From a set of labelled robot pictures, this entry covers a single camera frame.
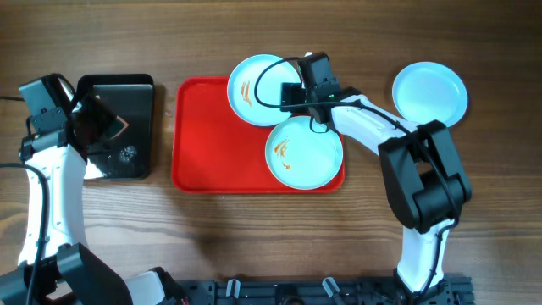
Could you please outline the green brown sponge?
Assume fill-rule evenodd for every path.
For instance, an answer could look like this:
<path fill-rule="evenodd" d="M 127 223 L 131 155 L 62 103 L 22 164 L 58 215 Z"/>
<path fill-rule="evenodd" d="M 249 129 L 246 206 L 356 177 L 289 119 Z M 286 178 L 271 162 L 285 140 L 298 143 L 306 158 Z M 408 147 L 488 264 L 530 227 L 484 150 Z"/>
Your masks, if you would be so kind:
<path fill-rule="evenodd" d="M 121 117 L 117 116 L 111 125 L 108 127 L 108 129 L 104 132 L 104 135 L 106 136 L 107 140 L 114 139 L 115 137 L 118 137 L 120 134 L 124 132 L 124 130 L 128 127 L 128 123 L 122 119 Z"/>

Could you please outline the white plate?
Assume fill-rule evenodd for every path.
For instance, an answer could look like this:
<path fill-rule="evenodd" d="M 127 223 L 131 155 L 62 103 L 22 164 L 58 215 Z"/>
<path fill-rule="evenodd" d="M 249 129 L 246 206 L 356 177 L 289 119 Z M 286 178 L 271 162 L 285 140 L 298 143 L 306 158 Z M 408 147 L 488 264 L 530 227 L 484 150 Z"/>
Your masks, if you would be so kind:
<path fill-rule="evenodd" d="M 227 85 L 227 98 L 235 114 L 251 125 L 277 125 L 291 116 L 277 108 L 261 105 L 255 98 L 254 88 L 259 75 L 280 57 L 258 54 L 243 60 L 231 73 Z M 283 82 L 300 83 L 296 69 L 289 63 L 274 66 L 264 74 L 257 87 L 258 98 L 268 104 L 280 105 Z"/>
<path fill-rule="evenodd" d="M 395 77 L 391 96 L 406 120 L 438 120 L 451 127 L 467 112 L 467 88 L 452 69 L 435 62 L 409 64 Z"/>
<path fill-rule="evenodd" d="M 306 115 L 276 125 L 264 152 L 272 175 L 283 185 L 301 191 L 327 185 L 339 174 L 344 159 L 340 136 Z"/>

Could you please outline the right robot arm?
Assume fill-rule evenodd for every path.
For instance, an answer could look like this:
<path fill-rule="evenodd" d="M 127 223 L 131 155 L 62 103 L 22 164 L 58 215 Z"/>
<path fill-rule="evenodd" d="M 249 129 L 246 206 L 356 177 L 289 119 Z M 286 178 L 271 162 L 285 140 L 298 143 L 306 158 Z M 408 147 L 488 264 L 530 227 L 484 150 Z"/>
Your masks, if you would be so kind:
<path fill-rule="evenodd" d="M 403 227 L 394 271 L 395 302 L 422 304 L 444 290 L 446 239 L 472 196 L 472 187 L 446 125 L 400 119 L 342 88 L 326 53 L 294 58 L 301 84 L 285 85 L 281 107 L 312 119 L 374 151 L 390 209 Z"/>

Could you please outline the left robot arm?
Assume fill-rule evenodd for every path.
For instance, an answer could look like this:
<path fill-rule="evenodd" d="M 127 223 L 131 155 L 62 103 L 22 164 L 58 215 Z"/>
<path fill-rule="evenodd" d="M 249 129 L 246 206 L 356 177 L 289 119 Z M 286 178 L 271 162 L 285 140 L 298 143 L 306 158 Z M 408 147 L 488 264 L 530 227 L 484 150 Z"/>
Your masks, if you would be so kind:
<path fill-rule="evenodd" d="M 16 270 L 1 277 L 4 304 L 187 304 L 187 292 L 162 268 L 124 280 L 87 247 L 82 190 L 88 149 L 119 136 L 126 122 L 59 73 L 20 87 L 30 110 L 19 162 L 29 182 L 29 212 Z M 71 291 L 50 298 L 58 283 Z"/>

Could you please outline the black metal tray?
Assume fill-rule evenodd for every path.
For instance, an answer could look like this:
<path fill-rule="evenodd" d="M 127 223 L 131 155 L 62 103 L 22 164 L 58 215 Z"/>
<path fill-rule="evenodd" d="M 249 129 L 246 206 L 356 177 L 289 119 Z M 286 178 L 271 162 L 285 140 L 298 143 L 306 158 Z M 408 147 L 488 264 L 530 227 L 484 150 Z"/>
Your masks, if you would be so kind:
<path fill-rule="evenodd" d="M 155 101 L 153 78 L 148 74 L 85 75 L 79 92 L 100 98 L 123 119 L 124 131 L 89 149 L 86 180 L 138 180 L 150 169 Z"/>

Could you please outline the red plastic tray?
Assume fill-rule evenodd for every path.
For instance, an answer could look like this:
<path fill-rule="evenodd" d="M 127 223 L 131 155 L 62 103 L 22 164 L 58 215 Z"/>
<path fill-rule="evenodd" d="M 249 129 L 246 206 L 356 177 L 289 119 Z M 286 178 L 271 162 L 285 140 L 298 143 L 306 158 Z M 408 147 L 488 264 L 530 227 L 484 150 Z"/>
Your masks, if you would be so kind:
<path fill-rule="evenodd" d="M 280 183 L 265 161 L 274 127 L 239 118 L 227 98 L 225 77 L 191 78 L 177 94 L 171 180 L 194 193 L 325 193 L 340 188 L 346 169 L 327 185 L 301 191 Z"/>

